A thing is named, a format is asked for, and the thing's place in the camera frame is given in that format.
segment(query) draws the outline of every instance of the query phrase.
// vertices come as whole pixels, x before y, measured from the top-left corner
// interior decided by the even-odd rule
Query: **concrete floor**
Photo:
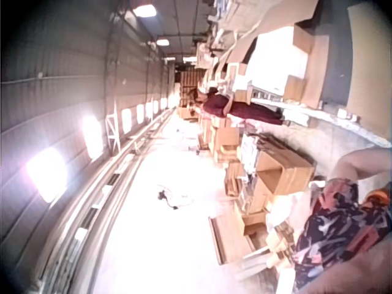
[[[237,282],[236,265],[217,263],[208,216],[231,203],[224,170],[193,151],[198,128],[174,115],[157,136],[111,231],[95,294],[274,293],[263,277]],[[171,190],[172,205],[186,206],[158,201],[157,185]]]

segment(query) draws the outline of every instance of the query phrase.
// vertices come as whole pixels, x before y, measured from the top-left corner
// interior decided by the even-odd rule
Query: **electrical cord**
[[[173,210],[177,210],[178,208],[183,207],[183,206],[189,206],[189,205],[191,205],[191,204],[193,203],[193,199],[192,199],[192,202],[189,203],[189,204],[172,206],[172,205],[169,203],[169,199],[171,200],[172,197],[173,197],[173,193],[171,192],[171,190],[170,190],[169,188],[163,186],[163,185],[160,185],[160,184],[158,184],[157,186],[162,188],[162,190],[158,193],[158,200],[166,200],[167,205],[168,205],[170,208],[172,208]]]

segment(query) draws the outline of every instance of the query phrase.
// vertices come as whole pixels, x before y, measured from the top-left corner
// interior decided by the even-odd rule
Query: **bright window light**
[[[145,107],[143,104],[137,105],[136,112],[137,122],[138,124],[141,124],[145,120]]]
[[[38,153],[27,163],[26,168],[45,202],[51,203],[66,190],[66,165],[54,148]]]
[[[157,10],[152,4],[142,5],[134,9],[137,17],[155,17]]]
[[[196,62],[197,57],[196,56],[191,56],[191,57],[183,57],[184,62]]]
[[[152,102],[146,103],[146,117],[153,118],[153,103]]]
[[[129,108],[123,109],[121,112],[122,116],[122,129],[124,131],[124,134],[130,132],[132,128],[132,112],[130,111]]]
[[[78,230],[75,233],[75,239],[78,240],[79,242],[82,242],[86,235],[87,235],[86,228],[78,228]]]
[[[159,111],[159,103],[158,100],[154,101],[154,114],[156,115]]]
[[[167,107],[167,98],[160,99],[160,109],[165,109]]]
[[[169,46],[169,40],[168,39],[157,40],[157,45],[158,46]]]
[[[95,116],[83,118],[83,135],[87,147],[88,156],[95,159],[102,154],[104,143],[102,142],[102,129]]]

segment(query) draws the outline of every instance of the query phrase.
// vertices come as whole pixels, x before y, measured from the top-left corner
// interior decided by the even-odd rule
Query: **red shirt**
[[[225,117],[223,109],[227,103],[228,98],[226,96],[221,94],[209,95],[208,100],[203,104],[203,110],[211,115],[223,118]],[[254,119],[256,121],[264,121],[269,124],[281,125],[283,123],[281,114],[255,103],[248,105],[244,102],[234,101],[232,108],[228,113],[239,118]]]

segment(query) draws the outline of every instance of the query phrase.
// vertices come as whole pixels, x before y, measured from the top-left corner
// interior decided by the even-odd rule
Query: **ceiling light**
[[[66,190],[66,164],[54,148],[38,153],[27,163],[26,168],[45,202],[51,203]]]
[[[158,46],[169,46],[169,40],[168,39],[160,39],[157,41]]]
[[[196,62],[197,57],[196,56],[191,56],[191,57],[183,57],[184,62]]]
[[[157,10],[152,4],[142,5],[134,9],[137,17],[155,17]]]

